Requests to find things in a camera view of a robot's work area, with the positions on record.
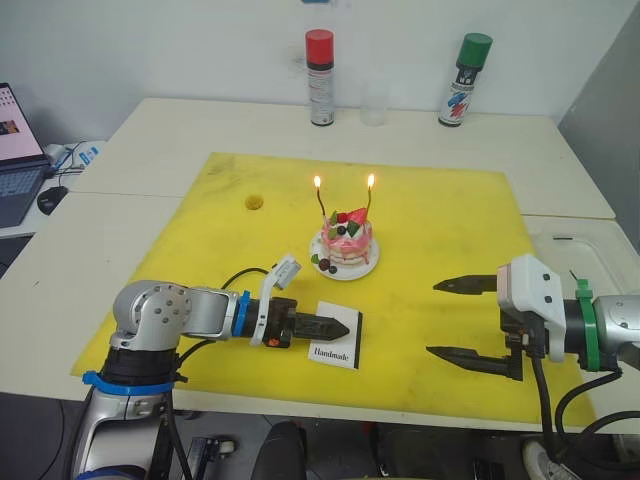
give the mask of clear plastic cup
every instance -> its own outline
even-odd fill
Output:
[[[366,80],[362,86],[360,120],[365,125],[377,127],[387,119],[389,82],[384,78]]]

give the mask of gray wall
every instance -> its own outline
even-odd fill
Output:
[[[620,226],[638,252],[639,89],[640,4],[637,4],[559,128],[615,210]]]
[[[556,122],[637,0],[0,0],[0,81],[44,143],[108,139],[145,97],[304,104],[304,32],[336,33],[336,101],[381,70],[439,110],[465,32],[495,42],[476,112]]]

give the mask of red cap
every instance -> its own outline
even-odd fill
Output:
[[[309,30],[307,41],[307,63],[326,65],[333,63],[333,32],[329,30]]]

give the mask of hole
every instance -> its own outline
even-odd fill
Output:
[[[244,200],[247,210],[258,210],[262,205],[264,205],[264,199],[260,195],[249,195]]]

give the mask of pink frosting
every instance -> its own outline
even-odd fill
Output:
[[[340,252],[343,256],[346,255],[366,255],[369,248],[369,243],[373,238],[373,227],[371,223],[366,222],[364,231],[357,238],[351,238],[349,233],[344,235],[338,235],[333,240],[329,240],[329,230],[332,228],[328,220],[325,221],[322,228],[322,243],[324,243],[330,251]]]

